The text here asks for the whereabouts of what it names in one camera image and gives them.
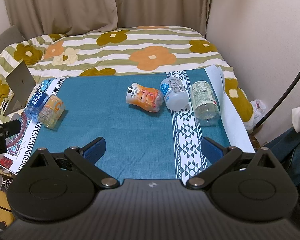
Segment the blue plastic bottle cup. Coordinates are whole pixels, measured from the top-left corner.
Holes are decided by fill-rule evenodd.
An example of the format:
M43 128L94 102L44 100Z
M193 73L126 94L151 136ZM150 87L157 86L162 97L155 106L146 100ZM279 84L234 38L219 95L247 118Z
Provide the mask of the blue plastic bottle cup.
M38 115L46 104L49 96L47 93L39 90L30 99L27 107L25 108L25 114L33 122L38 122Z

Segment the orange label clear cup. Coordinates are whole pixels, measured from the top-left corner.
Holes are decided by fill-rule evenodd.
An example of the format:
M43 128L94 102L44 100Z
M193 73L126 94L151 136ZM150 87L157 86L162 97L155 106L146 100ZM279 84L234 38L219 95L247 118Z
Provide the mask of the orange label clear cup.
M38 121L46 128L54 129L64 109L64 102L57 96L52 95L40 111Z

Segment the white blue label cup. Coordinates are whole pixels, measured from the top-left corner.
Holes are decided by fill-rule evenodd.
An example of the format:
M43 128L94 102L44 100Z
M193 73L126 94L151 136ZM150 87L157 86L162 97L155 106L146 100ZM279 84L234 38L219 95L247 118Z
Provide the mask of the white blue label cup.
M181 80L177 77L167 77L160 84L164 102L171 111L185 109L189 102L189 96Z

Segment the orange cartoon print cup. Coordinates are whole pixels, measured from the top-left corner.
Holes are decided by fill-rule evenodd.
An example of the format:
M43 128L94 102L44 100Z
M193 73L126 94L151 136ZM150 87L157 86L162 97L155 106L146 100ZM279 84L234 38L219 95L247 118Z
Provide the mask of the orange cartoon print cup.
M150 113L157 113L163 103L163 94L156 88L133 83L127 88L126 103L138 106Z

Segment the grey open laptop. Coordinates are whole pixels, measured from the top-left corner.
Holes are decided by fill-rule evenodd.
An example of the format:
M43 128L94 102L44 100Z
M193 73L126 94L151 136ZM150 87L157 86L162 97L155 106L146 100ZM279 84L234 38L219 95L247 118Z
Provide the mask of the grey open laptop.
M6 77L6 82L13 92L13 97L5 108L4 116L24 108L36 85L36 81L24 61Z

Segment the white plastic bag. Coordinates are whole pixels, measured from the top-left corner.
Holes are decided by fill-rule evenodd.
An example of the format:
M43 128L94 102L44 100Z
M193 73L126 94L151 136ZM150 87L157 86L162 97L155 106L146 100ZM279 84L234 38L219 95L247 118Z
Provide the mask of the white plastic bag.
M266 106L265 104L259 100L253 100L250 102L253 107L254 112L254 121L253 124L256 125L266 114Z

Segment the teal patterned cloth mat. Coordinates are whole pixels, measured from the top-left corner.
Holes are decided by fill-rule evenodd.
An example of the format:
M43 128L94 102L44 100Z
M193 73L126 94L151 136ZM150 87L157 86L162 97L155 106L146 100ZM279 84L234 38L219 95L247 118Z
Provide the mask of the teal patterned cloth mat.
M133 83L158 88L166 77L176 77L186 90L207 81L217 96L221 118L203 127L192 105L180 111L162 106L157 113L126 103L127 88ZM21 114L21 132L9 140L8 152L0 155L0 166L17 174L39 147L63 152L82 147L97 137L106 141L96 166L119 181L124 179L180 179L187 181L203 171L213 155L201 141L209 137L222 146L237 146L253 152L241 118L224 92L220 68L175 71L150 75L87 76L47 79L37 89L58 96L65 111L55 129L45 128Z

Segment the grey headboard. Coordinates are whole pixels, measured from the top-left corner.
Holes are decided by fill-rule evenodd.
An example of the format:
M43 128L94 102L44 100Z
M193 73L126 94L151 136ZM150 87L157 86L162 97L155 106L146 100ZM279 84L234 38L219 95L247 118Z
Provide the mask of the grey headboard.
M25 38L21 35L18 28L13 25L0 35L0 54L9 45L23 42Z

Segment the floral striped bed quilt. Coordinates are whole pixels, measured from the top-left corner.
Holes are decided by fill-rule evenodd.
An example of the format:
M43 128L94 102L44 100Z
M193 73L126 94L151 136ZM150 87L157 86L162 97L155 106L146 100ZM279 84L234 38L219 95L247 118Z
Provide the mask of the floral striped bed quilt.
M0 124L10 120L4 115L4 105L12 97L6 77L21 62L37 83L53 77L162 73L215 65L223 71L226 94L245 128L254 127L253 106L233 68L214 44L187 27L141 26L10 41L0 49Z

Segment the beige curtain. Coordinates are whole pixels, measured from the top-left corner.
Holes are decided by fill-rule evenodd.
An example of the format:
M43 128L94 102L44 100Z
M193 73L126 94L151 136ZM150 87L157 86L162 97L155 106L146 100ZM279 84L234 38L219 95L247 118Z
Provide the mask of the beige curtain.
M5 0L5 6L25 38L159 25L205 34L210 0Z

